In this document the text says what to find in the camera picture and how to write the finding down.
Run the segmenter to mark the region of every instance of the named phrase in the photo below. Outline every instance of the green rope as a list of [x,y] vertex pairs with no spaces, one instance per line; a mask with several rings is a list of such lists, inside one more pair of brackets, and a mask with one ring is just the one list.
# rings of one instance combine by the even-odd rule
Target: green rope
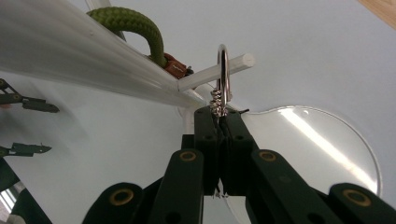
[[163,38],[155,23],[145,15],[123,7],[102,7],[87,13],[111,32],[129,31],[142,35],[148,41],[150,59],[160,67],[165,67]]

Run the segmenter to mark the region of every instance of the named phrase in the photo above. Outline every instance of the silver wire loop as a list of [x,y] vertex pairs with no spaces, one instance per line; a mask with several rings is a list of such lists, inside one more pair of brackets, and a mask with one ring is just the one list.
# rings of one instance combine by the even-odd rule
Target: silver wire loop
[[210,108],[217,117],[224,117],[227,115],[227,102],[230,102],[232,97],[228,53],[224,45],[219,46],[218,64],[221,69],[220,79],[217,81],[217,87],[210,92],[213,97],[213,100],[210,101]]

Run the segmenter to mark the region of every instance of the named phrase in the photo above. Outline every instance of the brass screw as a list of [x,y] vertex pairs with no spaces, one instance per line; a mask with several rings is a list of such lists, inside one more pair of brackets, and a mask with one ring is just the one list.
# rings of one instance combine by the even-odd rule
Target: brass screw
[[110,197],[110,203],[115,206],[120,206],[128,203],[134,197],[134,192],[131,189],[117,189]]
[[260,152],[259,155],[265,161],[275,161],[276,160],[276,155],[269,151],[262,151],[262,152]]
[[180,153],[180,159],[182,161],[194,161],[197,158],[197,155],[191,151],[185,151]]
[[351,202],[362,207],[370,206],[372,203],[367,195],[355,189],[344,189],[343,195]]

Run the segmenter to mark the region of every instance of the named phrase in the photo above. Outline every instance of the brown leather piece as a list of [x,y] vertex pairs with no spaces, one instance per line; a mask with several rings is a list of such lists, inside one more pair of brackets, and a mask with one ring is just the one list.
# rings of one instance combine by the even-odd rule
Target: brown leather piece
[[165,70],[177,79],[183,78],[187,74],[187,66],[178,60],[176,60],[172,55],[165,53],[163,55],[168,63],[165,66]]

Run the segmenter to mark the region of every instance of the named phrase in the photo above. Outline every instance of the green knitted object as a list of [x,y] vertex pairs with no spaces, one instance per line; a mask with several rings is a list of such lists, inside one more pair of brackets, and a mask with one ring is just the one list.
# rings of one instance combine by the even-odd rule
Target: green knitted object
[[163,38],[154,22],[145,15],[123,7],[102,7],[87,13],[111,32],[129,31],[142,35],[148,41],[150,58],[160,67],[165,67]]

